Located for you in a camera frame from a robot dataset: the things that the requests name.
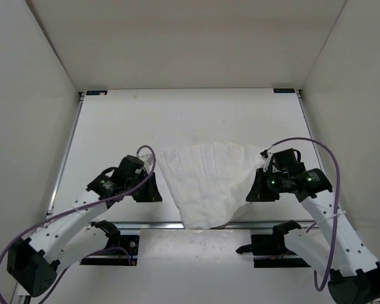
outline white work surface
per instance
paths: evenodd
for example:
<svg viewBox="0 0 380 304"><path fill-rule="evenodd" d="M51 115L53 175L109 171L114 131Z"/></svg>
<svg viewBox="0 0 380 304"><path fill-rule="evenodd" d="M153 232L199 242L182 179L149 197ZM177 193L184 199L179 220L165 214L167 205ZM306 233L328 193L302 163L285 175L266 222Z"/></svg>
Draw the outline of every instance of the white work surface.
<svg viewBox="0 0 380 304"><path fill-rule="evenodd" d="M309 137L296 94L272 89L116 90L86 96L75 129L54 213L69 208L105 168L136 153L143 144L156 155L178 145L251 144L265 149L285 137ZM277 150L301 151L307 168L319 167L310 142L293 141ZM136 203L131 197L101 216L115 222L178 222L179 211L156 167L161 203ZM236 221L311 220L292 194L270 203L252 203Z"/></svg>
<svg viewBox="0 0 380 304"><path fill-rule="evenodd" d="M333 303L311 268L254 269L235 253L250 240L247 230L142 230L136 267L75 264L46 303Z"/></svg>

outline black sticker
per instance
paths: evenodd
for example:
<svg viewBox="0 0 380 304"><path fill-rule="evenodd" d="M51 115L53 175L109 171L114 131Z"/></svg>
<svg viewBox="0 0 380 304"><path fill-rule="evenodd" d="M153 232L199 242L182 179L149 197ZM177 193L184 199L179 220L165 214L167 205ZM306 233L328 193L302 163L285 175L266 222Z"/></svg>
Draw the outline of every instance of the black sticker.
<svg viewBox="0 0 380 304"><path fill-rule="evenodd" d="M107 90L103 91L87 91L86 96L95 96L95 95L107 95Z"/></svg>
<svg viewBox="0 0 380 304"><path fill-rule="evenodd" d="M295 93L296 90L294 90L294 89L273 89L273 92L275 92L275 93Z"/></svg>

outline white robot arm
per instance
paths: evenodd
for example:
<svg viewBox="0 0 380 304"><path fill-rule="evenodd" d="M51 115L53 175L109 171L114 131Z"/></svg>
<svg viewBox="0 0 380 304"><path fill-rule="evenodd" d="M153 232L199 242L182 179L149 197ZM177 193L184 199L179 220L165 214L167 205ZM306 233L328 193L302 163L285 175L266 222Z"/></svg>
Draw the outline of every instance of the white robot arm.
<svg viewBox="0 0 380 304"><path fill-rule="evenodd" d="M379 298L378 259L365 247L344 213L335 208L334 194L324 192L332 190L325 175L319 169L306 171L299 153L299 160L293 159L295 151L274 153L265 169L256 171L255 183L248 195L256 199L248 201L274 201L279 198L279 193L294 193L324 234L331 254L329 248L316 242L293 221L274 227L277 245L284 251L295 252L321 276L330 274L329 291L336 303L368 303ZM138 186L145 179L148 182L140 191L132 193L133 198L136 201L161 201L155 175L149 171L151 164L154 167L150 155L142 158L127 156L118 168L103 171L72 205L76 212L12 244L8 253L8 272L31 296L39 296L71 264L113 244L119 238L119 231L113 224L102 221L93 227L87 225L121 200L118 194ZM320 199L315 199L319 192ZM98 199L107 202L84 208ZM331 264L329 257L334 258Z"/></svg>
<svg viewBox="0 0 380 304"><path fill-rule="evenodd" d="M7 271L36 297L47 291L58 274L71 264L106 246L118 245L120 231L112 223L104 220L92 227L90 223L122 200L124 193L132 192L133 199L140 202L162 200L152 157L126 156L119 167L104 170L87 185L71 207L75 212L49 223L26 239L16 239L9 248ZM99 200L105 202L90 206Z"/></svg>

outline purple cable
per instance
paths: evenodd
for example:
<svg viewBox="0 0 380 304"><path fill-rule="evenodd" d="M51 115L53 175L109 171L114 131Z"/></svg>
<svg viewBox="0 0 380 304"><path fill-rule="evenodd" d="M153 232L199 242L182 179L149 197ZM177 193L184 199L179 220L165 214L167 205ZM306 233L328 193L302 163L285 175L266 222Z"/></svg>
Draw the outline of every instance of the purple cable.
<svg viewBox="0 0 380 304"><path fill-rule="evenodd" d="M282 257L285 257L289 253L291 253L291 251L287 251L286 253L282 253L281 255L266 255L266 256L260 256L258 258L254 257L253 259L254 260L271 260L273 258L282 258Z"/></svg>
<svg viewBox="0 0 380 304"><path fill-rule="evenodd" d="M285 143L286 141L310 141L312 143L318 144L319 146L323 147L331 156L332 161L335 165L335 171L336 171L336 189L335 189L335 200L334 200L334 215L338 213L338 206L339 206L339 192L341 188L341 172L339 169L338 161L336 160L336 157L334 153L323 143L320 141L316 141L315 139L307 138L307 137L290 137L286 139L282 139L281 141L275 142L269 149L273 148L274 146L277 146L278 144ZM315 224L310 226L307 229L307 232L314 227ZM318 286L318 277L317 272L314 271L314 284L317 291L322 291L325 288L325 285L327 284L329 273L331 271L332 262L334 259L335 254L335 246L336 246L336 232L338 230L338 217L335 216L333 220L333 226L332 226L332 236L331 236L331 244L330 244L330 250L329 250L329 258L327 267L324 272L324 277L322 279L321 285Z"/></svg>
<svg viewBox="0 0 380 304"><path fill-rule="evenodd" d="M127 195L130 195L132 193L134 193L135 191L137 191L140 187L142 187L150 178L151 176L153 175L153 172L155 170L155 166L156 166L156 155L155 155L155 151L153 151L153 149L148 146L147 144L139 147L139 149L137 150L137 154L143 149L143 148L148 148L151 153L152 153L152 158L153 158L153 163L152 163L152 168L151 168L151 171L149 172L148 176L145 177L145 179L140 182L137 186L133 187L132 189L124 192L124 193L121 193L119 195L116 195L116 196L112 196L110 198L106 198L106 199L102 199L100 201L95 201L94 203L90 203L90 204L87 204L87 205L84 205L84 206L80 206L76 209L71 209L71 210L68 210L68 211L65 211L65 212L62 212L62 213L59 213L57 215L54 215L53 217L51 218L47 218L45 221L41 222L41 223L38 223L38 224L35 224L31 227L29 227L28 229L25 229L23 232L21 232L19 235L17 235L14 239L12 239L10 241L10 243L8 243L8 245L5 247L5 249L3 250L3 252L0 254L0 265L1 263L3 262L3 259L4 259L4 256L7 254L7 252L10 250L11 246L14 244L14 242L17 240L17 239L20 239L21 237L23 237L24 235L26 235L27 233L37 229L38 227L48 223L48 222L52 222L54 220L58 220L62 217L66 217L67 215L69 214L72 214L72 213L75 213L77 212L77 210L81 210L81 209L86 209L86 208L90 208L90 207L94 207L94 206L97 206L99 204L102 204L102 203L106 203L108 201L111 201L111 200L121 200L124 196L127 196ZM0 303L2 304L7 304L6 300L3 298L3 295L1 294L0 292Z"/></svg>
<svg viewBox="0 0 380 304"><path fill-rule="evenodd" d="M102 249L102 250L99 250L99 251L96 251L96 252L93 252L91 253L90 255L87 255L87 257L91 257L92 255L99 255L99 254L102 254L102 253L107 253L107 251L109 250L121 250L122 252L125 253L125 255L127 255L127 258L128 258L128 265L131 266L131 257L129 256L127 250L125 250L124 248L122 247L111 247L111 248L107 248L107 249ZM53 291L55 290L55 288L57 287L57 285L59 284L59 282L61 281L62 277L65 275L66 271L69 269L66 268L60 275L59 275L59 278L56 280L56 282L53 284L51 290L48 291L48 293L45 295L45 297L43 297L43 299L38 303L38 304L44 304L44 302L49 298L49 296L51 296L51 294L53 293Z"/></svg>
<svg viewBox="0 0 380 304"><path fill-rule="evenodd" d="M313 229L316 225L317 225L317 223L312 224L310 227L308 227L307 229L305 229L305 232L309 233L310 230Z"/></svg>

